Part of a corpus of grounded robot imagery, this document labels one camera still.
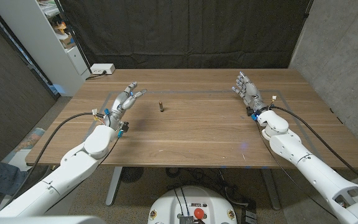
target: white robot body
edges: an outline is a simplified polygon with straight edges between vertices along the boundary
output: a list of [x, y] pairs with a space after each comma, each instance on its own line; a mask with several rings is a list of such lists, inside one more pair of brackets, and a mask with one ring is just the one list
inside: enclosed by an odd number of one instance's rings
[[195, 210], [197, 208], [204, 211], [204, 218], [201, 220], [205, 224], [237, 223], [231, 204], [218, 193], [200, 186], [183, 186], [163, 194], [152, 205], [147, 223], [179, 224], [181, 211], [183, 211], [183, 216], [193, 216], [196, 220]]

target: black backdrop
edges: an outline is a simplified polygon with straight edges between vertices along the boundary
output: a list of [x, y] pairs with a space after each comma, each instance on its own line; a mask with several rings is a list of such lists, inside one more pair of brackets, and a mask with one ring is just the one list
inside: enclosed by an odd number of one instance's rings
[[309, 0], [61, 0], [89, 63], [287, 68]]

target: table top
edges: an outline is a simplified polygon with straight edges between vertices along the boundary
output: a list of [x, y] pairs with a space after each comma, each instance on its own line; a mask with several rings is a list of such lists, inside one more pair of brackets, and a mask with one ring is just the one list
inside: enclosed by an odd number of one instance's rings
[[[88, 80], [34, 146], [25, 161], [34, 163], [53, 130], [68, 117], [110, 108], [118, 93], [137, 81], [134, 92], [148, 92], [126, 111], [129, 130], [118, 140], [104, 165], [145, 167], [279, 168], [263, 144], [246, 106], [231, 91], [241, 69], [116, 70]], [[242, 69], [260, 90], [266, 104], [277, 95], [275, 106], [303, 118], [350, 165], [358, 169], [358, 140], [296, 70]], [[158, 102], [163, 103], [160, 112]], [[276, 110], [302, 143], [329, 166], [345, 165], [299, 121]], [[75, 118], [54, 136], [39, 164], [60, 163], [81, 144], [95, 125], [92, 116]], [[275, 156], [284, 167], [292, 167]]]

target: robotic arm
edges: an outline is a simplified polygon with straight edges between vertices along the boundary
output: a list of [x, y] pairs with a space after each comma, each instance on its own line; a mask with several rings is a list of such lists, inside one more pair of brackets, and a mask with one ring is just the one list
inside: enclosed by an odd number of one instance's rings
[[298, 168], [326, 199], [341, 223], [358, 223], [358, 185], [340, 176], [307, 150], [299, 136], [289, 129], [288, 122], [263, 103], [255, 85], [242, 72], [236, 82], [239, 88], [233, 87], [233, 91], [244, 100], [247, 114], [265, 127], [262, 135], [269, 141], [272, 151]]
[[83, 143], [68, 151], [60, 161], [59, 168], [2, 209], [0, 217], [43, 215], [71, 189], [88, 178], [107, 156], [109, 143], [127, 131], [128, 123], [122, 122], [121, 118], [136, 99], [147, 91], [133, 94], [136, 86], [136, 82], [130, 84], [117, 96], [111, 111], [106, 112], [105, 125], [97, 126]]

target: red button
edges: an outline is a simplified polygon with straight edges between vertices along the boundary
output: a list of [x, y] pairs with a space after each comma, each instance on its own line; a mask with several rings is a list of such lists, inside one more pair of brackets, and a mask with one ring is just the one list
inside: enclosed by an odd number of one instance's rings
[[194, 210], [194, 216], [197, 219], [203, 219], [204, 218], [204, 210], [202, 210], [200, 208], [196, 208], [196, 210]]

